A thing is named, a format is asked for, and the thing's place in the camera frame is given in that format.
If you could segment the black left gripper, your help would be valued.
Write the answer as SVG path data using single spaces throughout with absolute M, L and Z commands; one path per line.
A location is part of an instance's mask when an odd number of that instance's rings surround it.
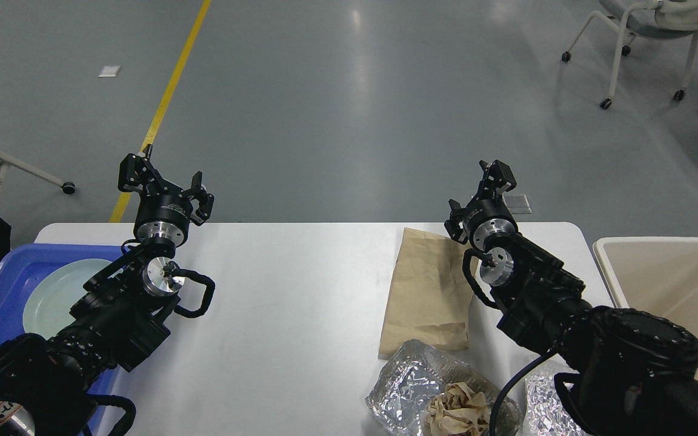
M 190 223 L 201 226 L 211 216 L 215 196 L 202 184 L 197 171 L 191 185 L 182 193 L 165 193 L 165 182 L 151 163 L 153 144 L 120 162 L 118 190 L 138 193 L 139 206 L 134 221 L 134 238 L 144 241 L 161 238 L 182 246 L 188 239 Z

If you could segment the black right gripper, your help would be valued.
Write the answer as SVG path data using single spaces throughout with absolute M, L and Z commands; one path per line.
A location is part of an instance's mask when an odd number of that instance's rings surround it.
M 494 238 L 518 232 L 518 225 L 501 198 L 515 189 L 516 179 L 510 166 L 501 160 L 480 160 L 479 165 L 483 176 L 477 188 L 478 200 L 473 199 L 466 206 L 449 200 L 450 213 L 444 228 L 449 238 L 460 245 L 488 250 Z

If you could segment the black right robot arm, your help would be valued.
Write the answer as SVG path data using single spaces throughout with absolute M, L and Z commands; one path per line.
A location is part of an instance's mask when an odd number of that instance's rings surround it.
M 504 193 L 516 187 L 501 160 L 480 161 L 470 201 L 449 201 L 449 237 L 468 245 L 462 272 L 474 295 L 498 309 L 497 328 L 538 354 L 510 389 L 555 354 L 571 372 L 553 378 L 565 412 L 592 435 L 698 435 L 698 339 L 683 326 L 632 308 L 593 306 L 564 262 L 524 237 Z

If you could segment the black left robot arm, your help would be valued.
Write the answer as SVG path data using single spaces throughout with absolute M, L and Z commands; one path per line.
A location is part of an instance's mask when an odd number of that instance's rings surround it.
M 210 218 L 214 195 L 201 171 L 188 188 L 164 179 L 152 165 L 152 148 L 128 154 L 119 166 L 119 190 L 139 195 L 133 247 L 122 243 L 121 256 L 86 281 L 70 325 L 49 339 L 25 333 L 0 345 L 0 435 L 89 435 L 100 406 L 122 409 L 110 434 L 127 434 L 133 401 L 91 394 L 91 386 L 105 371 L 130 372 L 149 358 L 171 334 L 169 315 L 196 319 L 210 308 L 213 279 L 174 258 L 189 226 Z

